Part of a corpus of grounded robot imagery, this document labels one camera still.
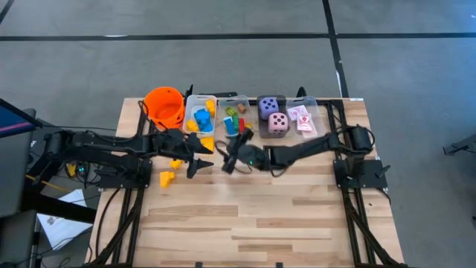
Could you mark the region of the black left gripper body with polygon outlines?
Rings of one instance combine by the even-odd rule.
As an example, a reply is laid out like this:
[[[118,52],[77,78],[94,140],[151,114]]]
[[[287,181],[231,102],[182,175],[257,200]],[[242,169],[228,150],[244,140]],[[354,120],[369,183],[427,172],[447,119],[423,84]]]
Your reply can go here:
[[[152,155],[171,159],[192,159],[196,152],[196,137],[179,129],[155,131],[152,134]]]

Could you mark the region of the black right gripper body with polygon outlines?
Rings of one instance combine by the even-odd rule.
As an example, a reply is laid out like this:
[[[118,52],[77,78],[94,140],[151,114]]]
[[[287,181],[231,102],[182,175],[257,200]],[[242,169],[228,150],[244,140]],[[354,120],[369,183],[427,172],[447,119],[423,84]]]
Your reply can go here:
[[[243,145],[238,149],[237,158],[246,165],[261,171],[268,171],[268,155],[254,145]]]

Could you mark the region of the pink foam die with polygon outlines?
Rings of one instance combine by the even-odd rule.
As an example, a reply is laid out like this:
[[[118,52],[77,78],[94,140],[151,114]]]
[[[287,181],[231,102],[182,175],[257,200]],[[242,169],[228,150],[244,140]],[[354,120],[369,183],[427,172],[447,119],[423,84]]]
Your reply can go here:
[[[289,119],[282,112],[275,112],[268,117],[268,132],[272,136],[284,136],[289,130]]]

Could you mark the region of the purple foam die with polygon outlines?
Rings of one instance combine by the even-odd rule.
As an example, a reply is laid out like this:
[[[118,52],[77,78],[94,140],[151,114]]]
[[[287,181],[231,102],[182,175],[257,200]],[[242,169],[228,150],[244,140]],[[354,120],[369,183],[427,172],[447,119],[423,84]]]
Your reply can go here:
[[[276,97],[265,97],[258,102],[260,119],[267,121],[273,113],[279,112],[279,105]]]

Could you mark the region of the smoky grey plastic bin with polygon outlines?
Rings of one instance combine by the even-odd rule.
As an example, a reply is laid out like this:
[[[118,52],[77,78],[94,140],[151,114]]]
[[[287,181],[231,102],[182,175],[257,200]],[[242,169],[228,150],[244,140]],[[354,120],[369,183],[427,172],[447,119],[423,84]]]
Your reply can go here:
[[[265,97],[276,97],[278,105],[279,105],[279,112],[282,112],[282,113],[286,114],[286,98],[283,95],[263,95],[263,96],[259,96],[258,99],[257,99],[257,111],[258,111],[258,126],[259,126],[260,137],[261,138],[284,138],[286,135],[284,135],[284,136],[272,136],[268,132],[268,121],[264,121],[264,120],[260,119],[258,102],[262,98],[265,98]]]

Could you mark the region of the orange plastic bucket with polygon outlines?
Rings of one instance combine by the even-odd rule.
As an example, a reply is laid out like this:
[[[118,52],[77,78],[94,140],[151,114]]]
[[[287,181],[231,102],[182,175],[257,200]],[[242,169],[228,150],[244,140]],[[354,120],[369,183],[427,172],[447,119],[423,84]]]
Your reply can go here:
[[[159,128],[179,128],[184,120],[184,97],[178,89],[161,86],[144,98],[147,114]]]

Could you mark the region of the white plastic bin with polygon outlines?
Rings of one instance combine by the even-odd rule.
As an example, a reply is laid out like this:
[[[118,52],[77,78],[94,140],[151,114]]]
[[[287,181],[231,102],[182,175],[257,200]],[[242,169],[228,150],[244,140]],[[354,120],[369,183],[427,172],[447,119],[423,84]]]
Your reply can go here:
[[[210,99],[214,100],[215,104],[216,104],[217,99],[213,95],[190,95],[189,97],[187,97],[186,106],[185,106],[184,121],[183,121],[183,125],[182,125],[182,129],[186,133],[196,133],[197,136],[200,137],[200,138],[214,135],[214,131],[216,129],[215,128],[215,121],[216,121],[217,108],[216,108],[215,117],[214,118],[210,117],[210,123],[213,125],[213,132],[210,132],[210,133],[203,133],[201,131],[199,131],[199,132],[189,132],[189,131],[187,131],[186,126],[185,126],[185,124],[188,120],[190,120],[190,119],[196,120],[194,118],[194,113],[199,109],[206,109],[205,102],[207,100],[210,100]]]

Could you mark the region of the clear plastic bin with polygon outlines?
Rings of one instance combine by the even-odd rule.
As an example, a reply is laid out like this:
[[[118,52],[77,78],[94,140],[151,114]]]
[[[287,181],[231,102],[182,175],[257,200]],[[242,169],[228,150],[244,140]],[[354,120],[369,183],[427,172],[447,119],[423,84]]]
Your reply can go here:
[[[300,106],[304,105],[312,117],[312,126],[317,130],[318,136],[322,136],[326,132],[326,128],[324,126],[323,118],[321,116],[321,112],[319,110],[318,103],[316,99],[313,97],[303,97],[303,98],[295,98],[292,100],[287,100],[286,102],[286,109],[293,107],[293,106]],[[292,135],[297,135],[298,137],[303,138],[302,131],[297,130],[297,120],[291,121],[290,120],[290,133]]]
[[[247,111],[246,111],[245,114],[242,114],[238,111],[238,109],[237,109],[237,104],[238,103],[242,103],[246,106]],[[228,107],[228,106],[231,106],[231,107],[235,108],[235,110],[237,111],[237,115],[240,118],[244,119],[245,124],[250,123],[250,124],[253,125],[253,117],[252,117],[252,113],[251,113],[252,112],[251,106],[250,106],[250,103],[248,101],[248,98],[245,95],[237,95],[237,96],[230,97],[230,98],[220,99],[219,102],[218,102],[218,126],[223,130],[223,133],[227,137],[233,137],[233,136],[236,136],[236,135],[240,134],[240,132],[237,132],[236,135],[229,136],[226,133],[225,125],[223,123],[223,118],[224,117],[232,117],[232,116],[228,116],[225,113],[225,108]]]

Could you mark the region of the black side desk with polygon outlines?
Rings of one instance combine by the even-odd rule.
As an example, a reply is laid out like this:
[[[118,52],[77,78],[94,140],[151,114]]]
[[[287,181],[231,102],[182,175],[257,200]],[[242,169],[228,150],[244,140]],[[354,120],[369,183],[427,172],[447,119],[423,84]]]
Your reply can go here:
[[[0,218],[33,210],[92,223],[96,214],[92,208],[24,190],[32,132],[0,138]]]

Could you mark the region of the white paper sheet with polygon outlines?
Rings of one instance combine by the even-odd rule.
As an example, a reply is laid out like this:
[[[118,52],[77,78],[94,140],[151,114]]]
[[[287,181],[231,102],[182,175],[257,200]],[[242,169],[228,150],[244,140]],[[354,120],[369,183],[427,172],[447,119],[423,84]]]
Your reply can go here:
[[[84,207],[87,206],[81,189],[76,189],[63,197],[60,197],[59,200],[72,202]],[[92,223],[67,220],[63,217],[56,217],[47,214],[37,214],[37,218],[42,229],[45,231],[46,237],[53,250],[61,249],[76,236],[93,226]]]

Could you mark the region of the tilted blue screen monitor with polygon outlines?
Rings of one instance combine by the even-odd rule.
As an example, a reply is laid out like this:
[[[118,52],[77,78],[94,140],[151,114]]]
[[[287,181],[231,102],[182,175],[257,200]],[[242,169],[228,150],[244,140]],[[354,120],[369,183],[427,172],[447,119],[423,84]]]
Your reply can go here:
[[[43,124],[36,118],[36,110],[19,109],[0,98],[0,138],[41,129]]]

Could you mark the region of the black floor stand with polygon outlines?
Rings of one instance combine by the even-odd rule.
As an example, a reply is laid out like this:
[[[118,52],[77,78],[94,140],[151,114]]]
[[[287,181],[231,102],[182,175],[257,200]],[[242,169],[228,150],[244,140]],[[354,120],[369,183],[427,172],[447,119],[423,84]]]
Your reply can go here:
[[[476,154],[476,134],[455,143],[451,143],[443,148],[443,152],[447,156],[453,156],[455,153],[460,151]]]

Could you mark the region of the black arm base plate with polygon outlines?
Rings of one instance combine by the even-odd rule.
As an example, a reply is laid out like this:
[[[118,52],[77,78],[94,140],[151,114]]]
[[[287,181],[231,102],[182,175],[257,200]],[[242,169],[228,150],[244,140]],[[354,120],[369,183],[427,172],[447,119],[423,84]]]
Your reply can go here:
[[[149,186],[152,162],[139,159],[131,165],[104,166],[96,171],[100,188],[144,189]]]
[[[383,167],[380,160],[348,158],[333,163],[336,185],[343,189],[386,188],[385,173],[389,166]]]

